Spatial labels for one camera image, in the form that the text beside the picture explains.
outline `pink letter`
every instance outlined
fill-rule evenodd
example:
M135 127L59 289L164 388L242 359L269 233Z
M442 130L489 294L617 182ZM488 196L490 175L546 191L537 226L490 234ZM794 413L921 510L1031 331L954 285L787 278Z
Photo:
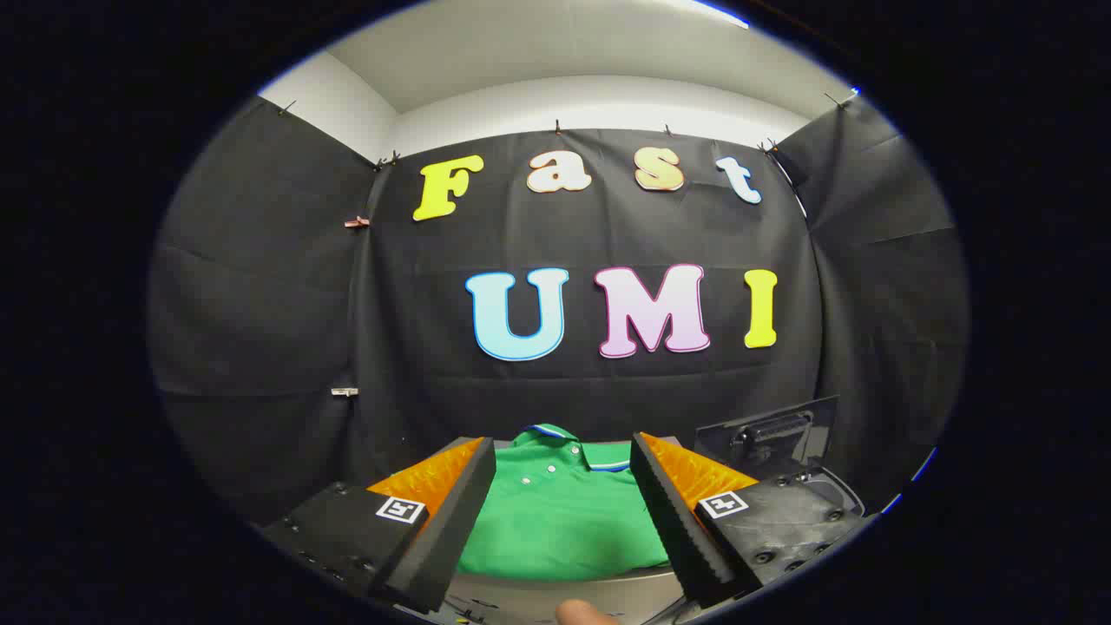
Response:
M671 320L671 336L664 345L671 352L700 352L710 347L710 337L702 331L698 292L702 273L698 264L673 264L663 275L660 293L652 299L632 269L613 266L599 271L594 281L605 289L609 314L609 340L601 346L602 356L627 359L637 353L637 344L629 339L630 322L649 352L660 346L668 320Z

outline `black foam pad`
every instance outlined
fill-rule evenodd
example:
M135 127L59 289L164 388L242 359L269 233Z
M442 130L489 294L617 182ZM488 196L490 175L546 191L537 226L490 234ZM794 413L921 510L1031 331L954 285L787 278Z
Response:
M494 470L493 440L486 437L436 516L377 593L422 614L440 608L474 521L486 503Z
M735 553L714 545L640 434L633 434L629 467L688 598L709 607L760 587Z

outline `folded shirt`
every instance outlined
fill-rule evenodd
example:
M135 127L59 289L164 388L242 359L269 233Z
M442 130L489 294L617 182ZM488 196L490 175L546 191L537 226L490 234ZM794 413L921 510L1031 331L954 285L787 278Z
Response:
M496 451L497 472L459 571L567 582L668 564L629 471L630 445L582 443L541 424Z

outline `yellow letter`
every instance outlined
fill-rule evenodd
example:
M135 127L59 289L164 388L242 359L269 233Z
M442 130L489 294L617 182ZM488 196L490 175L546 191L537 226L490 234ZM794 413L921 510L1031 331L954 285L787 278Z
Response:
M478 154L457 158L444 162L436 162L420 170L424 177L424 193L421 195L420 205L413 212L413 221L443 216L456 211L456 202L448 199L448 191L460 198L467 192L470 183L470 174L467 170L482 171L482 157Z
M744 283L752 289L752 321L749 334L744 335L744 347L769 347L775 344L775 331L771 327L771 291L779 279L767 269L744 272Z
M650 191L674 191L683 185L679 157L668 148L641 148L632 157L637 163L637 182Z

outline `black cloth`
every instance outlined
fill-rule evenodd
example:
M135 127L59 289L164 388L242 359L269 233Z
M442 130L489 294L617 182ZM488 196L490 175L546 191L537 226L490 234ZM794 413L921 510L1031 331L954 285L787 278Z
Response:
M633 153L642 147L674 150L687 179L681 189L637 184ZM581 155L590 185L531 191L529 161L551 150ZM452 198L456 211L413 221L421 168L471 154L484 167L469 174L462 196ZM730 155L751 171L750 183L763 195L759 204L742 201L714 164ZM821 342L814 258L787 180L759 150L663 132L567 130L441 147L387 170L372 193L373 224L358 251L352 298L357 314L366 316L354 324L360 389L378 384L367 376L382 367L400 372L389 389L360 394L360 419L391 429L381 454L417 432L438 448L456 436L511 440L534 423L557 424L584 441L645 431L691 445L698 426L813 397ZM680 262L705 270L700 293L709 349L675 354L661 345L649 353L641 345L628 359L602 357L605 294L594 274L631 266L654 296L664 271ZM539 327L539 305L526 275L541 266L570 272L562 343L537 361L488 356L474 339L464 281L486 271L512 273L510 325L527 336ZM778 342L770 349L744 347L749 269L779 278ZM400 414L398 406L406 407L404 423L377 419Z
M864 99L772 153L807 210L822 284L817 395L840 395L827 462L877 512L937 444L960 390L961 241L921 157Z
M350 148L252 98L182 180L149 292L156 383L198 471L257 523L361 456L348 300L373 171ZM354 457L354 463L344 458Z

